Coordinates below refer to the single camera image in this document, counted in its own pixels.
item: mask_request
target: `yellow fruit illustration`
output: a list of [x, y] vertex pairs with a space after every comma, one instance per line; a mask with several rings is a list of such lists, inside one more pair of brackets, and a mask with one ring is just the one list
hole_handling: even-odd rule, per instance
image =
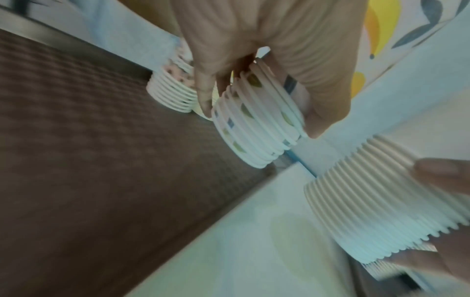
[[364, 26], [375, 58], [389, 42], [400, 18], [400, 0], [369, 0]]
[[362, 87], [366, 83], [366, 77], [360, 72], [355, 72], [351, 81], [351, 98], [354, 98], [357, 93], [362, 90]]

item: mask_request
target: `wrinkled skin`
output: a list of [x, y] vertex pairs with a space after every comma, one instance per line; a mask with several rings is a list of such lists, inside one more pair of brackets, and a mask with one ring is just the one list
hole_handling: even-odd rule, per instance
[[194, 56], [198, 100], [210, 116], [212, 89], [269, 46], [312, 98], [305, 131], [318, 137], [351, 106], [351, 79], [367, 0], [173, 0]]
[[[470, 161], [423, 159], [415, 164], [413, 176], [453, 193], [469, 195]], [[431, 238], [438, 252], [406, 250], [386, 259], [389, 262], [438, 274], [449, 274], [470, 283], [470, 227]]]

